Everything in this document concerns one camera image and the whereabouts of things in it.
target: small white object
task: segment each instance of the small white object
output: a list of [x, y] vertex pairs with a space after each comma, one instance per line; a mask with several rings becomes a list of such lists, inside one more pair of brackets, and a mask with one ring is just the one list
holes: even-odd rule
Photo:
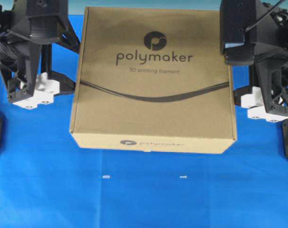
[[54, 95], [60, 93], [60, 83], [48, 79], [48, 73], [42, 73], [37, 76], [36, 86], [33, 97], [15, 102], [17, 105], [26, 109], [35, 109], [38, 105], [47, 105], [54, 102]]
[[246, 94], [241, 97], [242, 108], [252, 108], [264, 106], [263, 96], [259, 87], [252, 87], [252, 94]]
[[252, 94], [241, 97], [241, 107], [248, 108], [247, 116], [250, 119], [265, 119], [268, 122], [276, 123], [288, 119], [286, 116], [266, 113], [263, 96], [259, 87], [252, 87]]

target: black cable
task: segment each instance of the black cable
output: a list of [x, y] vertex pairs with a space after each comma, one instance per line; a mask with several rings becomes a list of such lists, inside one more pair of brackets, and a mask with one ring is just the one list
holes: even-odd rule
[[269, 14], [271, 14], [277, 7], [279, 7], [283, 2], [286, 0], [279, 1], [276, 5], [274, 5], [266, 14], [264, 14], [262, 17], [260, 17], [253, 25], [248, 26], [245, 29], [245, 33], [252, 30], [254, 27], [256, 27], [258, 24], [260, 24]]

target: blue fabric surface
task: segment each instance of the blue fabric surface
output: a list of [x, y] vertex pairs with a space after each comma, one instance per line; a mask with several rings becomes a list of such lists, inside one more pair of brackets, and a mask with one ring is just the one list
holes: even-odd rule
[[[81, 37], [83, 17], [71, 22]], [[55, 71], [75, 80], [77, 61], [54, 45]], [[246, 67], [233, 72], [236, 88], [248, 83]], [[237, 107], [239, 139], [223, 155], [87, 150], [68, 131], [72, 101], [23, 110], [0, 79], [0, 228], [288, 228], [279, 123]]]

